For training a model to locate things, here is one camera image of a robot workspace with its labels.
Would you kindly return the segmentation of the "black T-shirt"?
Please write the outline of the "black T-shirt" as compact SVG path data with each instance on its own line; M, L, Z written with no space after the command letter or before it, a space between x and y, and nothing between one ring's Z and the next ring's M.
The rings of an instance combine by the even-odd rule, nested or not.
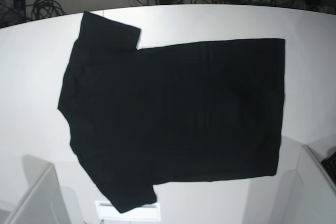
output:
M154 185L273 176L285 99L285 40L138 49L140 29L85 12L58 110L70 146L119 212Z

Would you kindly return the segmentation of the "white partition panel left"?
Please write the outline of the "white partition panel left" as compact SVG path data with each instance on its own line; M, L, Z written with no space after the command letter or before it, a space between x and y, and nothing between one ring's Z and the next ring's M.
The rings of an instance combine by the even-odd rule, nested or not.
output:
M53 164L29 187L5 223L71 223Z

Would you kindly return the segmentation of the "white partition panel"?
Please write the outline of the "white partition panel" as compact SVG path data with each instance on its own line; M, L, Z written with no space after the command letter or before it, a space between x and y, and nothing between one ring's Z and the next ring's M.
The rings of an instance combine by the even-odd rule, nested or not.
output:
M53 164L29 187L5 223L71 223Z
M309 146L281 177L269 223L335 223L335 185Z

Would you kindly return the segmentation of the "white partition panel right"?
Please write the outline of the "white partition panel right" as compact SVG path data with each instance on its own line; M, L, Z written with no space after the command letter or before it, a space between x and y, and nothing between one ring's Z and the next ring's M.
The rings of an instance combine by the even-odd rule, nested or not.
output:
M309 146L281 177L269 223L335 223L335 185Z

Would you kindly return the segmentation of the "black keyboard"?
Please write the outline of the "black keyboard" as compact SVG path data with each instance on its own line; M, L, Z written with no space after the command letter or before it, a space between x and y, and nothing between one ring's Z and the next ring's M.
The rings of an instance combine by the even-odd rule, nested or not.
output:
M325 158L321 164L324 167L324 169L329 174L330 178L333 180L333 182L336 182L336 166L335 166L335 160L336 160L336 153L332 154L330 157Z

